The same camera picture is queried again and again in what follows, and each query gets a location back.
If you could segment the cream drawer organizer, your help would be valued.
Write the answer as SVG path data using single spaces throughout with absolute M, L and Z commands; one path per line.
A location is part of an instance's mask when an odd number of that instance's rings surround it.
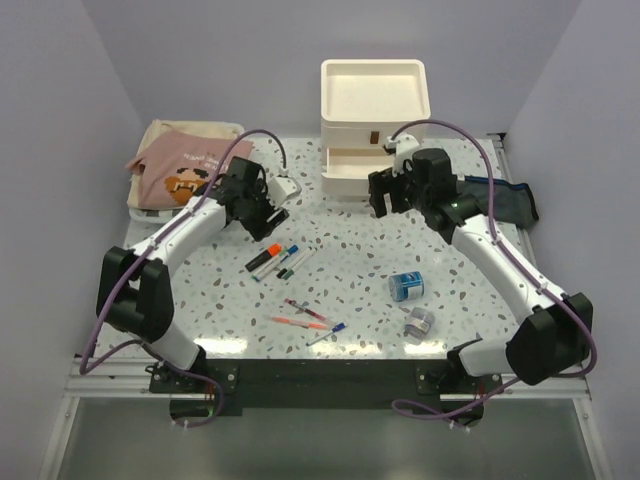
M 425 66 L 417 59 L 327 59 L 320 80 L 322 191 L 366 197 L 368 175 L 393 165 L 383 150 L 387 137 L 431 116 Z

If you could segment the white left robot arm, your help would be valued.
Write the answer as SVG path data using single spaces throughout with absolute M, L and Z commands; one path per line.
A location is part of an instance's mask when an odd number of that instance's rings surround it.
M 207 380 L 206 355 L 174 321 L 173 275 L 205 240 L 232 222 L 256 241 L 270 236 L 289 216 L 285 203 L 300 192 L 288 175 L 267 178 L 260 164 L 234 157 L 224 174 L 197 188 L 155 234 L 130 249 L 106 252 L 97 323 L 149 349 L 172 369 L 171 378 L 183 391 L 200 390 Z

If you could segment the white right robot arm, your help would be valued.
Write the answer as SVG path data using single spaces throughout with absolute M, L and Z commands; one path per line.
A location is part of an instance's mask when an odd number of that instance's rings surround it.
M 595 357 L 593 305 L 582 293 L 569 295 L 513 250 L 489 218 L 489 208 L 458 189 L 442 149 L 396 142 L 386 146 L 391 167 L 369 176 L 377 217 L 420 212 L 429 228 L 467 257 L 501 295 L 518 328 L 509 339 L 473 340 L 449 351 L 448 386 L 469 392 L 481 376 L 510 373 L 528 385 L 561 375 Z

